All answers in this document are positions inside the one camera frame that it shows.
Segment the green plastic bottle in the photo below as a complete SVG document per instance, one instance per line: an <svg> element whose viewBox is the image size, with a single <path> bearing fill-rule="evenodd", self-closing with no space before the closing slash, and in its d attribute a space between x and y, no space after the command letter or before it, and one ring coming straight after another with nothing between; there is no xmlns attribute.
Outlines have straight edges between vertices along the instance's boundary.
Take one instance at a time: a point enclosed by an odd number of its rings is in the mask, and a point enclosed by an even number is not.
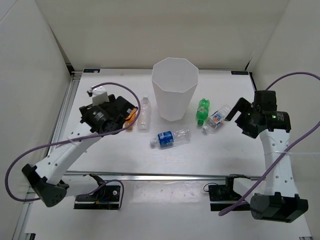
<svg viewBox="0 0 320 240"><path fill-rule="evenodd" d="M205 120L208 118L209 115L209 108L210 108L210 101L208 99L201 99L198 103L197 112L196 112L196 119L197 125L203 126Z"/></svg>

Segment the orange blue label bottle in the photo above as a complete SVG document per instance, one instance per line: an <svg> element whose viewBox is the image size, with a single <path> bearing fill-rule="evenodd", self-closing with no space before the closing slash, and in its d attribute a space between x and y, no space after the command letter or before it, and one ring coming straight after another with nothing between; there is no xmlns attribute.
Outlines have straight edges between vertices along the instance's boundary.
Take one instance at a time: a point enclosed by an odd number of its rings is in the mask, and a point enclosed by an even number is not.
<svg viewBox="0 0 320 240"><path fill-rule="evenodd" d="M210 115L207 118L205 124L202 126L202 131L205 134L214 133L218 128L220 128L223 125L225 118L230 111L230 106L222 106L220 109L215 111L212 115Z"/></svg>

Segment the clear plastic bottle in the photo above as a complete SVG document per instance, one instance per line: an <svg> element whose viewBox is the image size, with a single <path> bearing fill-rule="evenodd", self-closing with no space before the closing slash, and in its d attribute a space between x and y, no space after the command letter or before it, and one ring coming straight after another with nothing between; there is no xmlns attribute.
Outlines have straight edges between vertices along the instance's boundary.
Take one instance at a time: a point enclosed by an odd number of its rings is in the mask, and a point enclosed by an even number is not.
<svg viewBox="0 0 320 240"><path fill-rule="evenodd" d="M142 133L147 133L151 125L152 106L148 97L144 96L140 101L140 114L137 120L138 130Z"/></svg>

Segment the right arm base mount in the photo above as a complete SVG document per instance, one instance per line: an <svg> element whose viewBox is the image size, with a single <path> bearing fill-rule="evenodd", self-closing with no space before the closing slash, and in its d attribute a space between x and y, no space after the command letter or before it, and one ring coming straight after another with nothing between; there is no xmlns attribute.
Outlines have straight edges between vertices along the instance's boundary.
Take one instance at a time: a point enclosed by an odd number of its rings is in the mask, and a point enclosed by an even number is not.
<svg viewBox="0 0 320 240"><path fill-rule="evenodd" d="M251 178L243 174L230 174L225 177L223 184L209 182L203 186L203 191L209 194L211 212L220 212L241 198L241 195L233 190L235 179L250 180Z"/></svg>

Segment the orange plastic bottle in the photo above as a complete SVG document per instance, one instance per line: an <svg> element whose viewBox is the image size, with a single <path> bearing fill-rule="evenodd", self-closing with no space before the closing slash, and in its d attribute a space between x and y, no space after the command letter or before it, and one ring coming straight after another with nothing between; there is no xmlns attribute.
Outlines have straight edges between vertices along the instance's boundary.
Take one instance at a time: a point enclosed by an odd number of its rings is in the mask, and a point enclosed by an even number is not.
<svg viewBox="0 0 320 240"><path fill-rule="evenodd" d="M133 127L129 125L133 122L133 120L135 119L136 117L136 114L137 114L137 110L138 110L138 107L135 107L132 112L129 114L129 116L126 118L126 121L124 123L124 127L126 128L126 131L132 131Z"/></svg>

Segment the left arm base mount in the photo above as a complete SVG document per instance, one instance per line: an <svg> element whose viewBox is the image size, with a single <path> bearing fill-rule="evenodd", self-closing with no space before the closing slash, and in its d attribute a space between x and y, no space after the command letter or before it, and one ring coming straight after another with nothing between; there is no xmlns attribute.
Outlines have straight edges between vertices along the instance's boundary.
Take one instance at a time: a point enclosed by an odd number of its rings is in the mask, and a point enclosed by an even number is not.
<svg viewBox="0 0 320 240"><path fill-rule="evenodd" d="M122 181L103 180L100 176L91 173L98 188L93 192L75 197L75 210L120 210L122 208L125 186Z"/></svg>

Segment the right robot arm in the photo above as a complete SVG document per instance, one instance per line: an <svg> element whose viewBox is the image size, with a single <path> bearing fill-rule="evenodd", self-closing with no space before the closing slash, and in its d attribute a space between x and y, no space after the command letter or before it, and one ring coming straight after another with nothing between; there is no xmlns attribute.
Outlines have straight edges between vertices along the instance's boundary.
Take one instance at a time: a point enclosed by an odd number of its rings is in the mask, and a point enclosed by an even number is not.
<svg viewBox="0 0 320 240"><path fill-rule="evenodd" d="M265 173L257 180L236 177L225 186L224 193L230 200L240 199L221 210L219 216L249 205L255 220L291 223L308 209L306 199L300 198L294 182L289 151L291 121L285 111L277 110L275 91L258 90L253 102L241 97L231 109L226 121L240 113L235 120L242 134L260 138L265 161Z"/></svg>

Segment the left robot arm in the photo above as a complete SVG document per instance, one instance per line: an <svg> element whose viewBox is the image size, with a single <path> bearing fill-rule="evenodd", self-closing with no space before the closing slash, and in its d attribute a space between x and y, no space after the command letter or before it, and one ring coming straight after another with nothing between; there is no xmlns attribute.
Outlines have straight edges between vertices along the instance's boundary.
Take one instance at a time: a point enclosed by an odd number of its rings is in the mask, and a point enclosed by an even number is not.
<svg viewBox="0 0 320 240"><path fill-rule="evenodd" d="M93 200L103 198L104 181L96 174L68 177L65 172L102 138L101 134L117 134L133 110L133 104L113 94L109 95L106 102L80 107L80 122L71 132L67 143L58 144L49 156L36 165L26 164L22 168L31 188L47 207L53 207L69 196L89 195Z"/></svg>

